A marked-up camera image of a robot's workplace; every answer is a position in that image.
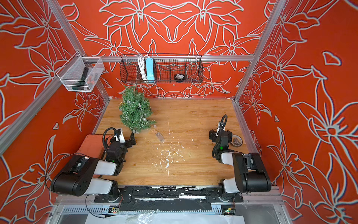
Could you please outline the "small round bowl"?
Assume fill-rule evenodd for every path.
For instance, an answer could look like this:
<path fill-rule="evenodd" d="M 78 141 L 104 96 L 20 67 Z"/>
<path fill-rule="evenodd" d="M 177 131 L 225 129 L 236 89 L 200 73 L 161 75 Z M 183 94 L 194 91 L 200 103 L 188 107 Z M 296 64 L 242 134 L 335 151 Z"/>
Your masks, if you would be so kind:
<path fill-rule="evenodd" d="M 241 147 L 243 145 L 243 139 L 238 135 L 232 135 L 230 145 L 233 147 Z"/>

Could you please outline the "dark green tool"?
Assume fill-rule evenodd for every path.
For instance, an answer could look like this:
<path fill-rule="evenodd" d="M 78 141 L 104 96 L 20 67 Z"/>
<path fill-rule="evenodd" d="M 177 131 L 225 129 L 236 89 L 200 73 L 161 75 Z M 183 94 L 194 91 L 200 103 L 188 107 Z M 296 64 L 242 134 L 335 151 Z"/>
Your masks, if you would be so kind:
<path fill-rule="evenodd" d="M 82 75 L 81 75 L 81 79 L 71 86 L 73 90 L 76 90 L 76 91 L 84 90 L 85 80 L 87 78 L 88 71 L 89 71 L 89 68 L 84 67 Z"/>

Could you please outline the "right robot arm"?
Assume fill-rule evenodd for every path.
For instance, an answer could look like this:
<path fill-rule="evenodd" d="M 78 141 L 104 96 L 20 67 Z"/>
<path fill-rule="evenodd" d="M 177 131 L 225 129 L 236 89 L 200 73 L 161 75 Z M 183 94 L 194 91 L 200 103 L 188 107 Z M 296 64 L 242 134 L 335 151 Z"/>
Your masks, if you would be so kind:
<path fill-rule="evenodd" d="M 225 129 L 228 116 L 225 114 L 216 129 L 209 131 L 209 139 L 215 143 L 212 157 L 219 163 L 232 166 L 234 177 L 221 180 L 218 193 L 252 193 L 269 192 L 272 182 L 258 153 L 244 154 L 230 149 L 233 140 L 231 131 Z"/>

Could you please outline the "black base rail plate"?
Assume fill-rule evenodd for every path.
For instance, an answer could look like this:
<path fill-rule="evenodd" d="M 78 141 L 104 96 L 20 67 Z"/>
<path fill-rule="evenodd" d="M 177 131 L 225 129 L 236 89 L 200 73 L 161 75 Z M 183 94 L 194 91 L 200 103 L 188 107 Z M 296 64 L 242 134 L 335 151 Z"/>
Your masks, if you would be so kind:
<path fill-rule="evenodd" d="M 222 214 L 242 193 L 226 193 L 219 186 L 120 186 L 117 199 L 96 195 L 95 203 L 114 206 L 114 212 L 187 212 Z"/>

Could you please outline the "clear battery pack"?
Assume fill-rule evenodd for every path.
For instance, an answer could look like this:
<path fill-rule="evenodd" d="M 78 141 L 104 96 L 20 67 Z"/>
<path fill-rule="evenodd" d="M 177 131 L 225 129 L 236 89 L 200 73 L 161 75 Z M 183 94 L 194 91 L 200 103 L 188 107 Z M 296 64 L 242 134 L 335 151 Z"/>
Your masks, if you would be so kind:
<path fill-rule="evenodd" d="M 166 140 L 165 137 L 160 132 L 156 133 L 156 137 L 160 142 L 164 142 Z"/>

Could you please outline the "orange plastic tool case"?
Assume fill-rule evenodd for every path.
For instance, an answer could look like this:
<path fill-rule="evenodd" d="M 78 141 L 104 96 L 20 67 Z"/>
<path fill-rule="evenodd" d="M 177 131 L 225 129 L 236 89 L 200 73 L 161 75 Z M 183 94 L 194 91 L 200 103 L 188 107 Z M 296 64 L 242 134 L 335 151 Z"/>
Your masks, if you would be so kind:
<path fill-rule="evenodd" d="M 106 153 L 102 140 L 102 135 L 87 135 L 77 153 L 104 160 Z"/>

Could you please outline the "clear plastic wall bin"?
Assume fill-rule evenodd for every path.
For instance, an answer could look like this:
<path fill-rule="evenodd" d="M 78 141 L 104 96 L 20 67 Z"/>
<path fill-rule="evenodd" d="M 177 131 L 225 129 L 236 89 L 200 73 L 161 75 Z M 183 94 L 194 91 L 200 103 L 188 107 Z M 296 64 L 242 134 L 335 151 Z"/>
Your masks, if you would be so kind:
<path fill-rule="evenodd" d="M 84 90 L 73 90 L 71 86 L 81 79 L 84 67 L 89 68 L 87 78 L 85 80 Z M 60 79 L 62 85 L 68 91 L 92 92 L 103 71 L 104 64 L 101 58 L 83 57 L 79 54 L 79 52 L 76 52 L 56 72 L 56 76 Z"/>

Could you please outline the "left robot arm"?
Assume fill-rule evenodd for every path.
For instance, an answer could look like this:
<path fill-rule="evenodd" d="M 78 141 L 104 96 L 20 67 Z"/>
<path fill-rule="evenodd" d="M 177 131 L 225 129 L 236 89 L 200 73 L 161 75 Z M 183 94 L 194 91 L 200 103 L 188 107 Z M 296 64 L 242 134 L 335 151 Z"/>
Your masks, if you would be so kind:
<path fill-rule="evenodd" d="M 100 195 L 114 201 L 120 196 L 117 182 L 96 178 L 95 175 L 118 176 L 122 171 L 128 148 L 136 144 L 135 134 L 124 138 L 121 128 L 110 127 L 102 136 L 105 159 L 73 154 L 64 168 L 55 176 L 50 190 L 72 196 Z"/>

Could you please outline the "light blue box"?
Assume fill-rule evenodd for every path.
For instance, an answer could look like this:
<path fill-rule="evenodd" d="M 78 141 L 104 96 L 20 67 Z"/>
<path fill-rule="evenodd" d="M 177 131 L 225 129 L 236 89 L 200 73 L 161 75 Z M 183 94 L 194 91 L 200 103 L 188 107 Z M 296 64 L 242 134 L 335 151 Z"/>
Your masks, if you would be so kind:
<path fill-rule="evenodd" d="M 145 59 L 147 81 L 154 82 L 154 60 L 152 58 Z"/>

